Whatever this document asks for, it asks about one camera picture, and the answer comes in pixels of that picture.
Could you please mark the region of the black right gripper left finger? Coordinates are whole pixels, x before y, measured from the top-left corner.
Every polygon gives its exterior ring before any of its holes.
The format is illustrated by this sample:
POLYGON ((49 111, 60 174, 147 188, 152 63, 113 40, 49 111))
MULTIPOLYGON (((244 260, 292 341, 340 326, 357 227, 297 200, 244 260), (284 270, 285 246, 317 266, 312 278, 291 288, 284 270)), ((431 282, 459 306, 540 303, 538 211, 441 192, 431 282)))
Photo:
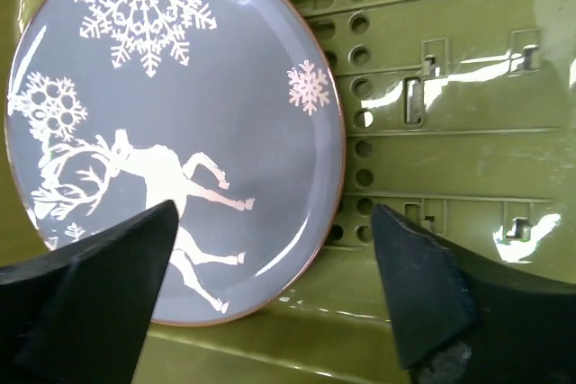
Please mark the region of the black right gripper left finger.
POLYGON ((1 270, 3 383, 129 383, 178 228, 163 201, 1 270))

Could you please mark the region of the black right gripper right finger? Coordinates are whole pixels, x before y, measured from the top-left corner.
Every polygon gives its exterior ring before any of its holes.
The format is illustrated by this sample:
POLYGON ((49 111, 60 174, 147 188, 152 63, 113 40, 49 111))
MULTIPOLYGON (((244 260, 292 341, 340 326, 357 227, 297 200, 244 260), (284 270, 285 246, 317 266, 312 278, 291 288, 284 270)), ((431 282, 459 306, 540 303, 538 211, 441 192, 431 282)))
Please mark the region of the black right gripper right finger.
POLYGON ((495 263, 383 204, 371 227, 400 367, 413 382, 574 382, 573 284, 495 263))

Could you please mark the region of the grey reindeer snowflake plate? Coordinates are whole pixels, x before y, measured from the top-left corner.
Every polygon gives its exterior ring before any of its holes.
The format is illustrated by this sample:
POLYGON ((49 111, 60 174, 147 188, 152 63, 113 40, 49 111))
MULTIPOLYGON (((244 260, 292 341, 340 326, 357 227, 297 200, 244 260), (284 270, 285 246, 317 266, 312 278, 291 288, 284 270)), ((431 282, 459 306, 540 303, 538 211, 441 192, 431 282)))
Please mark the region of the grey reindeer snowflake plate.
POLYGON ((172 201, 157 323, 262 308, 311 265, 346 140, 329 62, 289 0, 43 0, 5 115, 22 205, 48 249, 172 201))

